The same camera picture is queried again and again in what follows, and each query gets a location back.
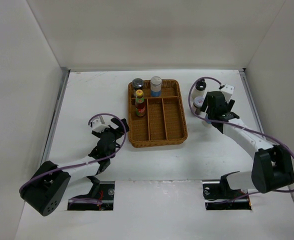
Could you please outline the glass grinder jar black lid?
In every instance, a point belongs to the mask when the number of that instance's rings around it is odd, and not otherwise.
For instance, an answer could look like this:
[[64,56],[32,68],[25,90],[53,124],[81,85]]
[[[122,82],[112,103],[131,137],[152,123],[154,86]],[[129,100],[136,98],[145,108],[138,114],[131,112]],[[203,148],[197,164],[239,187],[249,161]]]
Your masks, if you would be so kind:
[[144,87],[144,81],[141,78],[135,78],[131,82],[131,86],[133,89],[133,96],[136,97],[136,91],[142,90]]

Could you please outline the brown wicker divided basket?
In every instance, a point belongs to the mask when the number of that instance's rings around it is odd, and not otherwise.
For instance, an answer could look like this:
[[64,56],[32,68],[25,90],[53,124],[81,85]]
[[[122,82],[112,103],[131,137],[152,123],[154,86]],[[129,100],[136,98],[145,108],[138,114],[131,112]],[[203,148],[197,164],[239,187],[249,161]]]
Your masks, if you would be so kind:
[[143,81],[144,116],[137,116],[132,83],[128,84],[128,140],[135,148],[182,144],[188,137],[178,81],[164,79],[159,97],[151,96],[151,81]]

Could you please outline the black cap white bottle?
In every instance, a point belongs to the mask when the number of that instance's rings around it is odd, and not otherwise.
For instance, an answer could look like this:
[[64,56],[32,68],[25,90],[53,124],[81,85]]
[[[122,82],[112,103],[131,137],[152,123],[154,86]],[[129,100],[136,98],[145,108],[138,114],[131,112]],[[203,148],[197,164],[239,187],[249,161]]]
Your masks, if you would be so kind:
[[191,98],[195,99],[196,97],[203,97],[205,95],[206,88],[207,88],[207,84],[206,84],[205,79],[199,78],[196,81],[196,84],[191,92]]

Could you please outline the blue label jar silver lid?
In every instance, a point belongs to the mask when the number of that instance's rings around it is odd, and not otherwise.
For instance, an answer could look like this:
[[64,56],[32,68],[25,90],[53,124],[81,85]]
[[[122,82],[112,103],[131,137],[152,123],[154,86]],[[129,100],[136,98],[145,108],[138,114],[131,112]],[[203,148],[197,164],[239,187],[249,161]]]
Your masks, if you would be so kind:
[[151,97],[160,97],[162,92],[162,79],[159,76],[153,76],[150,80]]

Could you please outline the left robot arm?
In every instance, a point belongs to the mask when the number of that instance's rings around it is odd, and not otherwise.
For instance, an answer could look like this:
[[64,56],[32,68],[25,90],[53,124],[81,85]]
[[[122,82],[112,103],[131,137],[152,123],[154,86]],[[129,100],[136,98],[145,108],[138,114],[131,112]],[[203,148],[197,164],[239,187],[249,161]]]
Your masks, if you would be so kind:
[[64,164],[45,161],[31,179],[20,187],[20,197],[46,217],[58,207],[69,184],[86,178],[90,182],[83,185],[83,194],[71,197],[67,210],[112,210],[115,185],[101,182],[97,175],[109,167],[111,159],[122,148],[123,144],[117,141],[126,139],[129,126],[124,118],[119,119],[112,114],[110,117],[116,127],[106,125],[100,114],[89,120],[91,133],[98,138],[98,142],[86,157]]

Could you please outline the ketchup bottle green label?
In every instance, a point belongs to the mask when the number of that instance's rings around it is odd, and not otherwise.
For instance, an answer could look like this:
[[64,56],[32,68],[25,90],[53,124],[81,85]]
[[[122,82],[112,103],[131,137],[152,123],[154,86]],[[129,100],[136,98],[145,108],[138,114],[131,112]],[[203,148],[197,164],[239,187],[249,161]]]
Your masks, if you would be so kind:
[[138,117],[143,117],[146,112],[146,103],[144,92],[141,89],[138,89],[136,92],[135,98],[135,113]]

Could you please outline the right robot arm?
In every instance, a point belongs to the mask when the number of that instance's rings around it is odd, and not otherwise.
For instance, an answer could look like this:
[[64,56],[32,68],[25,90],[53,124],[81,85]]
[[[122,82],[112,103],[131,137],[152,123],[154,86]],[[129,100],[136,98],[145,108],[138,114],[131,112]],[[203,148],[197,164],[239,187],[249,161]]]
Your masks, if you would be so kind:
[[235,141],[252,158],[250,180],[259,193],[265,194],[294,183],[290,152],[281,144],[273,144],[259,132],[247,128],[232,112],[235,101],[226,101],[221,91],[206,94],[201,110],[207,120],[222,134]]

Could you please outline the spice jar white red-logo lid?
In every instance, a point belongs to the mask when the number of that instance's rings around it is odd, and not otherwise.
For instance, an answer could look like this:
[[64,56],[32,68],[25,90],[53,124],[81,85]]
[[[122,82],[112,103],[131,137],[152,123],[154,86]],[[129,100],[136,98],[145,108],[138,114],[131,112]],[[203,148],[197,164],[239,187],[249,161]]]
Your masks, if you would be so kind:
[[201,108],[203,106],[205,98],[203,96],[197,96],[194,98],[193,103],[192,103],[192,111],[196,114],[196,115],[200,115],[201,114]]

